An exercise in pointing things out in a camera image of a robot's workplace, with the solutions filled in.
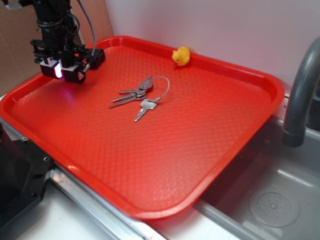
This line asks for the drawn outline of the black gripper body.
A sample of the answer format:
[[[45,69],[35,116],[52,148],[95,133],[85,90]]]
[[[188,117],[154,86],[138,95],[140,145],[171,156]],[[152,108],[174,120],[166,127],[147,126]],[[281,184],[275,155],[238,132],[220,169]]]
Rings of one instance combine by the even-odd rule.
[[[75,44],[74,37],[78,28],[72,19],[62,19],[56,22],[37,21],[42,39],[32,40],[34,62],[39,64],[48,58],[60,61],[64,68],[73,65],[84,66],[90,58],[90,50],[83,44]]]

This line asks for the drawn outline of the black sensor gripper finger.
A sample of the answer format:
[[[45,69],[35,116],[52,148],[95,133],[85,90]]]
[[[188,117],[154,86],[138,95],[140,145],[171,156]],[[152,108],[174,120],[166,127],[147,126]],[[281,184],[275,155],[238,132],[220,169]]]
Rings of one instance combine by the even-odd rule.
[[[73,64],[68,67],[62,65],[62,77],[68,83],[82,84],[86,79],[83,64]]]
[[[42,60],[39,65],[44,76],[54,79],[62,78],[62,68],[60,62],[54,60],[53,57],[48,57]]]

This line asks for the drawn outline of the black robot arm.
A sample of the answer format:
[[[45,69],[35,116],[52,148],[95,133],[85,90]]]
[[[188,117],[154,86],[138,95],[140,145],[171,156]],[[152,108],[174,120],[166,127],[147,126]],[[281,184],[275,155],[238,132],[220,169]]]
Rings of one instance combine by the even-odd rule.
[[[30,41],[34,62],[44,76],[69,83],[82,84],[86,78],[87,61],[91,51],[74,42],[80,24],[71,13],[69,0],[2,1],[8,10],[32,6],[41,39]]]

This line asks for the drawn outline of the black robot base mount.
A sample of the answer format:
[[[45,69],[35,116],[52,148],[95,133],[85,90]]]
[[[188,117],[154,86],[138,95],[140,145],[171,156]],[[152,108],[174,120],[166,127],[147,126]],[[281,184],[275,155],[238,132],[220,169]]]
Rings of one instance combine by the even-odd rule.
[[[52,158],[31,140],[12,140],[0,126],[0,231],[39,204]]]

